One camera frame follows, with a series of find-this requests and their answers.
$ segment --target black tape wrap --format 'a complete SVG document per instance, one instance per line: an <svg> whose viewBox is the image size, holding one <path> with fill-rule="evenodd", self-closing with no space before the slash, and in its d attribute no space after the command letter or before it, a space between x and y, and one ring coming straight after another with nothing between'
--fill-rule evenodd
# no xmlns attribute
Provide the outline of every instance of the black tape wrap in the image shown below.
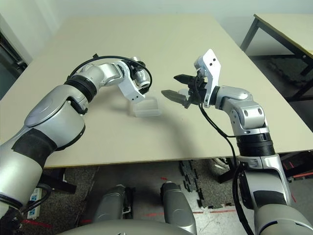
<svg viewBox="0 0 313 235"><path fill-rule="evenodd" d="M36 161L42 168L51 153L57 148L56 143L37 129L24 133L12 146L12 150Z"/></svg>
<svg viewBox="0 0 313 235"><path fill-rule="evenodd" d="M269 133L238 136L236 139L241 156L257 157L275 154L273 141Z"/></svg>
<svg viewBox="0 0 313 235"><path fill-rule="evenodd" d="M89 103L97 94L96 86L89 79L80 75L74 75L70 77L64 84L78 89L81 93L84 94Z"/></svg>

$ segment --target floor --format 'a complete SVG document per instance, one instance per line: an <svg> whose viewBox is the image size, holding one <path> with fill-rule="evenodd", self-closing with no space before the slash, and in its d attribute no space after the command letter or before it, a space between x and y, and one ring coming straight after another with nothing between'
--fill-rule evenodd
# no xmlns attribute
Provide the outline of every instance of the floor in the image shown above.
<svg viewBox="0 0 313 235"><path fill-rule="evenodd" d="M284 76L271 68L266 60L254 60L258 68L281 92L288 96L294 94L298 87L291 85ZM313 130L313 101L301 101L291 103L303 121ZM209 174L203 172L199 177L207 181L207 191L215 194L213 203L220 203L219 198L225 194L229 196L230 184L220 187L214 186ZM167 181L173 181L181 185L181 188L194 212L199 235L212 234L244 234L244 230L238 220L233 206L221 205L218 209L200 208L197 200L198 194L188 192L183 186L184 177L179 171L179 162L162 162L148 164L118 164L101 167L69 168L66 171L66 180L77 185L77 193L60 194L53 193L42 205L41 216L36 223L24 223L23 230L27 235L54 235L74 228L77 223L87 224L92 219L96 206L101 196L107 189L117 184L135 187L134 218L144 220L157 220L164 222L163 208L160 201L160 187ZM306 218L313 223L313 179L293 181L290 183L291 191L295 197L294 206L301 211ZM253 229L253 211L245 213L250 226Z"/></svg>

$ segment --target white wall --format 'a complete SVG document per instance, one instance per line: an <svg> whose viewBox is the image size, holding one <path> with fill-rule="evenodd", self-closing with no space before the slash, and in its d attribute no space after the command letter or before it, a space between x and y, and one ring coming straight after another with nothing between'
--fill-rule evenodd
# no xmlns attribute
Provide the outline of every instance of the white wall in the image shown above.
<svg viewBox="0 0 313 235"><path fill-rule="evenodd" d="M52 0L0 0L0 28L26 63L51 39L62 20Z"/></svg>
<svg viewBox="0 0 313 235"><path fill-rule="evenodd" d="M240 45L253 21L255 12L313 13L313 0L0 1L0 13L32 58L40 52L61 23L71 16L210 13L233 40ZM266 33L259 31L247 53L284 54L288 53L288 51Z"/></svg>

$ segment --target red line on floor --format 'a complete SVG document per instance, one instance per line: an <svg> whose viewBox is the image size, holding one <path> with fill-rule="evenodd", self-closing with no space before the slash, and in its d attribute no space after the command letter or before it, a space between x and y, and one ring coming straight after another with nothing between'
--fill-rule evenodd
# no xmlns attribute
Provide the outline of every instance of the red line on floor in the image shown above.
<svg viewBox="0 0 313 235"><path fill-rule="evenodd" d="M293 194L291 194L291 197L292 197L294 202L297 202Z"/></svg>
<svg viewBox="0 0 313 235"><path fill-rule="evenodd" d="M87 224L87 223L91 223L91 222L92 222L91 219L82 219L82 220L80 221L81 224Z"/></svg>
<svg viewBox="0 0 313 235"><path fill-rule="evenodd" d="M293 178L299 178L299 177L308 176L308 175L313 175L313 172L294 175Z"/></svg>
<svg viewBox="0 0 313 235"><path fill-rule="evenodd" d="M210 213L227 213L227 212L236 212L236 210L210 211Z"/></svg>
<svg viewBox="0 0 313 235"><path fill-rule="evenodd" d="M35 220L30 220L30 219L25 219L25 220L22 221L22 223L32 224L32 225L36 225L36 226L42 226L42 227L45 227L45 228L48 228L48 229L52 228L52 225L50 225L50 224L45 224L45 223L42 223L42 222L37 222Z"/></svg>
<svg viewBox="0 0 313 235"><path fill-rule="evenodd" d="M146 214L145 217L154 217L154 216L157 216L157 215L164 215L164 212L149 213L149 214Z"/></svg>

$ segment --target metal table frame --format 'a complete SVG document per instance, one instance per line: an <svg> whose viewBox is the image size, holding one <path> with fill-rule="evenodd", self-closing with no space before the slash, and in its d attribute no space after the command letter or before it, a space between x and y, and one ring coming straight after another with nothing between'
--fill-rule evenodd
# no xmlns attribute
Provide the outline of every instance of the metal table frame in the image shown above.
<svg viewBox="0 0 313 235"><path fill-rule="evenodd" d="M302 70L301 72L302 76L307 75L313 69L313 58L311 57L310 54L307 54L305 51L302 51L296 45L289 42L286 38L284 38L283 36L275 32L273 29L271 29L269 26L267 26L266 24L264 24L262 21L260 21L257 18L254 19L248 33L246 34L243 42L241 43L240 48L243 52L245 52L248 46L250 45L258 28L261 28L264 32L266 32L271 37L276 39L283 46L285 46L292 53L294 53L297 58L302 59L308 65L304 70ZM313 95L304 95L304 93L306 93L311 87L313 87L313 79L309 81L303 88L301 88L296 94L294 94L291 97L285 97L285 99L288 102L313 100Z"/></svg>

